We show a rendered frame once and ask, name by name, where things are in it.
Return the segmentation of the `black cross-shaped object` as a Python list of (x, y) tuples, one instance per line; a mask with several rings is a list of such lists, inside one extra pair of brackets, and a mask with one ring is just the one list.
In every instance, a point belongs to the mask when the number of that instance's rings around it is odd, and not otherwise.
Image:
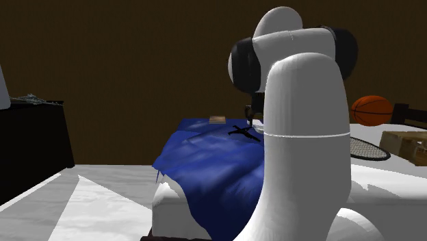
[(246, 136), (247, 138), (251, 139), (251, 140), (255, 140), (257, 142), (261, 142), (260, 139), (258, 139), (256, 136), (250, 134), (248, 132), (249, 129), (252, 129), (252, 127), (244, 127), (244, 128), (240, 128), (237, 125), (233, 126), (235, 128), (235, 130), (230, 131), (228, 134), (242, 134), (244, 136)]

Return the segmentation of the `blue blanket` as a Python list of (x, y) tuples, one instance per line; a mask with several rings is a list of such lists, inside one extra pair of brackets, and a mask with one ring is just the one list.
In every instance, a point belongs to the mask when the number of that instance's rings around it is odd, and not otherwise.
[(233, 241), (250, 219), (263, 184), (263, 135), (231, 134), (243, 119), (210, 124), (185, 118), (153, 163), (162, 178), (153, 199), (157, 237)]

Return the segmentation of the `orange basketball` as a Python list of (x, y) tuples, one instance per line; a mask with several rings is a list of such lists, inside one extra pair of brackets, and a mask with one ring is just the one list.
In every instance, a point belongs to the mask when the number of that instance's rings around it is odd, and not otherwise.
[(386, 98), (376, 95), (361, 97), (350, 108), (351, 117), (358, 124), (368, 127), (385, 124), (392, 114), (392, 104)]

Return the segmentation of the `black racket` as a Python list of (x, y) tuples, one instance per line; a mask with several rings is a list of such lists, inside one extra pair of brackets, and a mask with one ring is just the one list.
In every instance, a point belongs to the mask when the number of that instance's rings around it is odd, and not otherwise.
[(391, 157), (391, 154), (375, 144), (351, 137), (350, 156), (360, 160), (377, 162), (388, 160)]

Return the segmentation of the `white bed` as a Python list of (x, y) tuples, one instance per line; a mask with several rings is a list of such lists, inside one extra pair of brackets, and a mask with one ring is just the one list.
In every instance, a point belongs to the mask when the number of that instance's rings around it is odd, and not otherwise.
[[(350, 124), (350, 137), (380, 147), (384, 131), (427, 131), (406, 125)], [(392, 153), (385, 161), (350, 156), (351, 190), (346, 208), (367, 218), (385, 241), (427, 241), (427, 166)]]

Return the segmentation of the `grey crumpled object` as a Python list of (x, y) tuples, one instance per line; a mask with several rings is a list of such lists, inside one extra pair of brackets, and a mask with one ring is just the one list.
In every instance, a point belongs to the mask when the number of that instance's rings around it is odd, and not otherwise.
[(44, 99), (41, 99), (37, 97), (34, 94), (27, 94), (26, 96), (22, 97), (9, 97), (11, 101), (23, 101), (26, 103), (31, 103), (33, 105), (41, 105), (41, 104), (47, 104), (47, 105), (58, 105), (63, 106), (63, 101), (46, 101)]

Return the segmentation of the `black cabinet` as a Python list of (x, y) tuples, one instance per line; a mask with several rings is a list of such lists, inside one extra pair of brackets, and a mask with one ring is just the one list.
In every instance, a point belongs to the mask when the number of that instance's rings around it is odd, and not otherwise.
[(75, 166), (63, 101), (0, 110), (0, 205)]

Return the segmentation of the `white upright object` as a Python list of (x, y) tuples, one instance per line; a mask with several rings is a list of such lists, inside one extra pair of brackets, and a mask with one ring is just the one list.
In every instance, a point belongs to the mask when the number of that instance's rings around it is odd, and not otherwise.
[(6, 110), (10, 108), (11, 100), (8, 93), (8, 89), (3, 76), (3, 71), (0, 65), (0, 110)]

